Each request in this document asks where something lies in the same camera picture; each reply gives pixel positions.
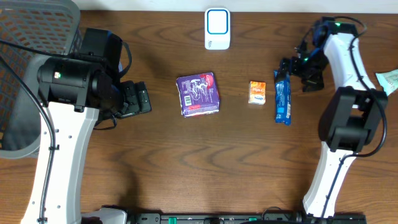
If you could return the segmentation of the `orange Kleenex tissue pack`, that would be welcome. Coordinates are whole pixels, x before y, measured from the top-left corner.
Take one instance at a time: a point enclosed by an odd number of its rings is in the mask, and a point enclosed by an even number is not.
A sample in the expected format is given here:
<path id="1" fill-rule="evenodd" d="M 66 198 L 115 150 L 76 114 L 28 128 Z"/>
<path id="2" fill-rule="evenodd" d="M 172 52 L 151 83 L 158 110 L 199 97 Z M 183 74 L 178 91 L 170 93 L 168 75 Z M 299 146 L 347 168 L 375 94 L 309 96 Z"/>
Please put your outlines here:
<path id="1" fill-rule="evenodd" d="M 266 83 L 250 81 L 248 103 L 256 105 L 264 105 L 265 102 L 266 102 Z"/>

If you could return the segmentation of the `blue Oreo cookie pack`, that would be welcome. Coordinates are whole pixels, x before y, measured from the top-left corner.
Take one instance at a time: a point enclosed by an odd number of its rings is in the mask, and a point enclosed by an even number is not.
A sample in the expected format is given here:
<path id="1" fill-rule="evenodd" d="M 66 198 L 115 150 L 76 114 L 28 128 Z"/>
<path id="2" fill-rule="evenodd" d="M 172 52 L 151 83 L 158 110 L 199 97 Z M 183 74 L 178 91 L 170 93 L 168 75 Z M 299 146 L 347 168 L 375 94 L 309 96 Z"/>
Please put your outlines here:
<path id="1" fill-rule="evenodd" d="M 275 82 L 275 122 L 291 124 L 291 90 L 290 77 Z"/>

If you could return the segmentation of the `red purple pad package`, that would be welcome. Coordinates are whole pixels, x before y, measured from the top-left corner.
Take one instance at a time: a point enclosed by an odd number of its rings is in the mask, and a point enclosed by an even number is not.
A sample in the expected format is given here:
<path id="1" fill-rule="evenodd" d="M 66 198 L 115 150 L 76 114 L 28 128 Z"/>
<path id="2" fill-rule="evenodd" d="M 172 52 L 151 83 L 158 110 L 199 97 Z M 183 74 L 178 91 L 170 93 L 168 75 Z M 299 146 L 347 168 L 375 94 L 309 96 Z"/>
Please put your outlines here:
<path id="1" fill-rule="evenodd" d="M 176 86 L 184 117 L 217 113 L 220 96 L 213 72 L 178 77 Z"/>

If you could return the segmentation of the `teal wipes packet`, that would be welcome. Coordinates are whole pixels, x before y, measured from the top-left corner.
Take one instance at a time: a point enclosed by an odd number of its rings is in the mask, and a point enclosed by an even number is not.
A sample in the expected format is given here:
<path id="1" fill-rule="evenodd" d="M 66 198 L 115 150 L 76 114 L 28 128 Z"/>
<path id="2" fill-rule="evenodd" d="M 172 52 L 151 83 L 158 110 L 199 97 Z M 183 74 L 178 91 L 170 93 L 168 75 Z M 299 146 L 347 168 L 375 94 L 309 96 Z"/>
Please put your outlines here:
<path id="1" fill-rule="evenodd" d="M 382 86 L 383 90 L 386 92 L 386 95 L 389 96 L 391 93 L 397 90 L 398 84 L 398 71 L 393 70 L 386 73 L 376 73 L 376 78 Z"/>

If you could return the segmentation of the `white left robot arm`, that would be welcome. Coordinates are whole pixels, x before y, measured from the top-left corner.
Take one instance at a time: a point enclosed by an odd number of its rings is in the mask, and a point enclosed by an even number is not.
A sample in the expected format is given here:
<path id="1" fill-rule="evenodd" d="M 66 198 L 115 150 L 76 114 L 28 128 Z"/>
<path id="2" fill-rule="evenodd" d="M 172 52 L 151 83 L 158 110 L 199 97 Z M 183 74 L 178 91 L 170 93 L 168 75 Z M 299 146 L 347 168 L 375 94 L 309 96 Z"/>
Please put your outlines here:
<path id="1" fill-rule="evenodd" d="M 80 51 L 51 56 L 34 66 L 43 104 L 40 148 L 30 202 L 23 223 L 127 223 L 128 212 L 105 206 L 82 213 L 80 193 L 90 136 L 108 119 L 151 111 L 144 82 L 123 81 L 116 34 L 89 28 Z"/>

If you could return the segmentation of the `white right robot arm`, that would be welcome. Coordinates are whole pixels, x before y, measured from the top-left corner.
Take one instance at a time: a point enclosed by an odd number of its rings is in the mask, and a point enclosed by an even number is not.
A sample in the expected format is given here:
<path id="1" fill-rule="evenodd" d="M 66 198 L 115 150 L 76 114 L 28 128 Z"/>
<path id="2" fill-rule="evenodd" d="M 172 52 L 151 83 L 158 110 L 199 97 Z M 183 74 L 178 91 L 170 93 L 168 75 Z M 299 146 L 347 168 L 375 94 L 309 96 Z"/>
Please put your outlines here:
<path id="1" fill-rule="evenodd" d="M 387 126 L 387 94 L 369 79 L 361 59 L 357 31 L 359 20 L 347 16 L 322 17 L 308 33 L 313 50 L 303 38 L 296 47 L 297 57 L 283 58 L 274 72 L 276 122 L 291 117 L 290 76 L 299 77 L 303 91 L 324 87 L 323 71 L 330 66 L 335 94 L 318 124 L 321 156 L 312 184 L 303 198 L 304 213 L 295 218 L 302 223 L 344 222 L 335 216 L 335 202 L 345 176 L 355 159 L 377 153 L 386 140 L 387 131 L 377 147 L 366 154 L 361 151 L 372 140 L 381 124 Z"/>

